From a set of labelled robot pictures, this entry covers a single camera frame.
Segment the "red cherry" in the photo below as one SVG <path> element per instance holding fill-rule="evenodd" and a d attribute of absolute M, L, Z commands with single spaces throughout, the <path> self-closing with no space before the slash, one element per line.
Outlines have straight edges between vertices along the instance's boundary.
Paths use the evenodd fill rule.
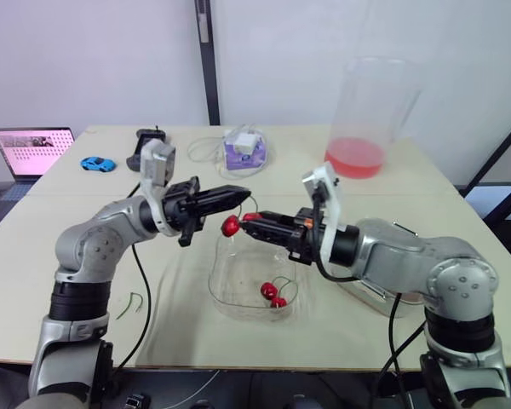
<path fill-rule="evenodd" d="M 238 223 L 238 217 L 235 215 L 229 216 L 223 224 L 221 224 L 221 232 L 225 237 L 233 236 L 240 229 L 240 224 Z"/>
<path fill-rule="evenodd" d="M 243 216 L 242 221 L 247 222 L 249 220 L 262 219 L 262 218 L 263 218 L 263 216 L 260 215 L 259 213 L 246 213 Z"/>
<path fill-rule="evenodd" d="M 278 295 L 278 288 L 273 283 L 263 283 L 261 286 L 261 294 L 267 299 L 272 300 Z"/>
<path fill-rule="evenodd" d="M 288 305 L 288 302 L 282 297 L 275 297 L 271 300 L 271 308 L 282 308 Z"/>

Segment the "robotic arm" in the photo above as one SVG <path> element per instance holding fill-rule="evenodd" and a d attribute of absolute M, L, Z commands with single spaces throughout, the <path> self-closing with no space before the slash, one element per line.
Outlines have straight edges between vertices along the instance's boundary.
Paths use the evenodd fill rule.
<path fill-rule="evenodd" d="M 318 264 L 333 281 L 362 279 L 391 292 L 423 295 L 429 352 L 421 367 L 436 407 L 472 407 L 490 397 L 509 397 L 502 345 L 494 331 L 492 296 L 497 274 L 466 241 L 424 239 L 380 219 L 337 229 L 340 205 L 329 164 L 305 176 L 313 209 L 295 217 L 263 211 L 244 217 L 242 229 L 254 239 L 280 245 L 290 260 Z M 320 206 L 329 213 L 323 224 Z M 328 274 L 329 263 L 350 268 L 351 278 Z"/>
<path fill-rule="evenodd" d="M 29 379 L 31 397 L 75 396 L 81 407 L 99 401 L 112 369 L 112 345 L 101 338 L 108 326 L 110 286 L 125 250 L 158 232 L 180 235 L 180 245 L 190 245 L 207 215 L 233 209 L 250 196 L 249 190 L 235 186 L 199 192 L 196 176 L 169 186 L 174 160 L 173 147 L 148 142 L 141 163 L 145 197 L 113 202 L 57 240 L 59 267 Z"/>
<path fill-rule="evenodd" d="M 59 267 L 29 379 L 31 399 L 19 409 L 87 408 L 99 401 L 112 369 L 112 345 L 101 338 L 109 320 L 112 278 L 124 251 L 159 232 L 180 235 L 180 245 L 190 245 L 207 215 L 233 209 L 250 196 L 235 186 L 199 192 L 196 176 L 169 186 L 175 149 L 161 141 L 148 142 L 141 156 L 144 197 L 105 206 L 57 241 Z M 423 239 L 379 219 L 339 228 L 333 169 L 327 164 L 303 181 L 312 209 L 293 217 L 248 214 L 243 230 L 285 247 L 295 262 L 316 262 L 326 279 L 362 279 L 389 291 L 423 294 L 429 352 L 421 357 L 422 375 L 436 407 L 475 408 L 486 398 L 509 397 L 492 316 L 497 288 L 492 266 L 456 238 Z M 325 219 L 321 206 L 328 210 Z M 349 267 L 353 277 L 328 274 L 329 263 Z"/>

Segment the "clear glass pitcher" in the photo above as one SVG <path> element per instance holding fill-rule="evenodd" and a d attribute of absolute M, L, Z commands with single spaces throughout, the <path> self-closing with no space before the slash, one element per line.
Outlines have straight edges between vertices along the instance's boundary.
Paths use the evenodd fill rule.
<path fill-rule="evenodd" d="M 325 160 L 343 176 L 376 175 L 419 92 L 416 64 L 382 57 L 353 60 L 347 66 Z"/>

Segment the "white wall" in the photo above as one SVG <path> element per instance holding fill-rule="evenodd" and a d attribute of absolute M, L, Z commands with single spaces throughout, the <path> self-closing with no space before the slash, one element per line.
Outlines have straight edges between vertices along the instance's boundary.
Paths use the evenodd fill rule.
<path fill-rule="evenodd" d="M 511 130 L 511 0 L 215 0 L 213 14 L 224 124 L 328 124 L 345 62 L 388 55 L 426 67 L 404 135 L 453 183 Z"/>
<path fill-rule="evenodd" d="M 185 0 L 0 1 L 0 126 L 207 124 L 194 14 Z"/>

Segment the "white power adapter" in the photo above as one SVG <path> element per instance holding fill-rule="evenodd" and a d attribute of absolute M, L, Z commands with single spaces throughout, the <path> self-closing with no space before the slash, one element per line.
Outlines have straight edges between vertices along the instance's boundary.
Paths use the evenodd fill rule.
<path fill-rule="evenodd" d="M 233 141 L 233 148 L 236 153 L 251 155 L 259 140 L 260 136 L 254 132 L 240 132 Z"/>

